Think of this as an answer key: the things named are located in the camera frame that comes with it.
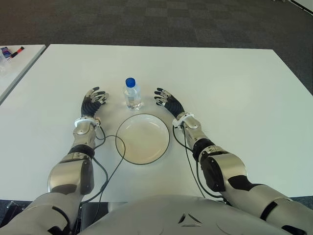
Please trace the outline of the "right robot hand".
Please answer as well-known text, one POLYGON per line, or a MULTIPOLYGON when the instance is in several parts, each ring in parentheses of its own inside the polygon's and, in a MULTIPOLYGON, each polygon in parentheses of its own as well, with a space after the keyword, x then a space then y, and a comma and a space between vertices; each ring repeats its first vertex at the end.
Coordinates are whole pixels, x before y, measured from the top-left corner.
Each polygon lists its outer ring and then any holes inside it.
POLYGON ((177 118, 180 114, 185 112, 182 104, 165 89, 157 88, 154 93, 156 95, 154 97, 156 105, 164 106, 164 108, 167 109, 174 116, 174 118, 177 118))

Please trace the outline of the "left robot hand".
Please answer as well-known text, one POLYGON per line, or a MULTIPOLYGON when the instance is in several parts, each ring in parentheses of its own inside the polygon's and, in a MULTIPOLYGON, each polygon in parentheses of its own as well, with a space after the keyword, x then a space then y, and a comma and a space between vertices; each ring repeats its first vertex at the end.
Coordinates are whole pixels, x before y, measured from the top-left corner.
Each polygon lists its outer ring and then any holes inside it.
POLYGON ((99 87, 90 89, 83 98, 81 105, 81 117, 94 117, 98 109, 106 104, 109 94, 100 91, 99 87))

